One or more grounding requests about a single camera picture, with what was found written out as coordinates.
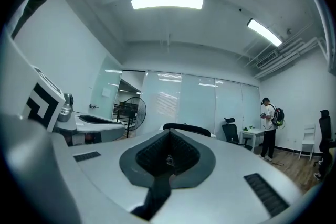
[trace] sneaker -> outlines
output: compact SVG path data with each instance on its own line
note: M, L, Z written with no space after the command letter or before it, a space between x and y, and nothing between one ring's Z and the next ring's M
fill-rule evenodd
M321 179L322 179L322 176L321 176L320 173L315 173L315 174L314 174L314 177L315 177L316 179L318 179L318 180L321 180Z

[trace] backpack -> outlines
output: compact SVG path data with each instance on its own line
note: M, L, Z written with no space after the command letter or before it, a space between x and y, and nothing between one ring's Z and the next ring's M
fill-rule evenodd
M285 122L285 114L283 110L281 108L275 108L273 105L271 106L274 108L274 117L272 119L272 123L275 126L282 126Z

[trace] white chair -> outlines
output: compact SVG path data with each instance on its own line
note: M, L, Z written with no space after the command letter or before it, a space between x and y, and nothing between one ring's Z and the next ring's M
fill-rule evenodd
M309 161L311 161L314 148L315 148L315 124L305 125L304 127L302 147L301 147L299 159L301 157L301 153L302 153L304 145L311 145L311 153L310 153L310 158L309 158Z

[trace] white t-shirt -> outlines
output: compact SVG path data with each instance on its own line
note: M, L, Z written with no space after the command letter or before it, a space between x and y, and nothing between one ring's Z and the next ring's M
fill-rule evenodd
M266 108L265 108L265 114L266 116L270 116L270 119L264 119L264 127L266 131L272 131L274 129L276 129L277 127L272 123L272 119L274 117L274 112L275 109L273 108L273 106L271 106L271 104L269 104Z

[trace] white wall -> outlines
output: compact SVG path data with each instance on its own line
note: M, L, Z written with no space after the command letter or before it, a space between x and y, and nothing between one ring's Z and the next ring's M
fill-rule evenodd
M121 79L141 92L145 72L123 71Z
M286 127L277 130L276 146L300 150L303 126L314 123L314 151L320 152L319 119L324 109L330 112L332 134L336 132L336 77L327 72L320 48L300 57L293 67L261 82L260 94L285 112Z
M119 104L120 102L125 102L132 97L140 97L140 95L132 92L118 91L115 103Z
M75 111L87 112L99 69L106 55L113 57L65 0L47 0L22 27L15 42L32 65L63 92L73 94Z
M249 69L235 55L187 44L131 44L124 69L152 70L225 79L259 86Z

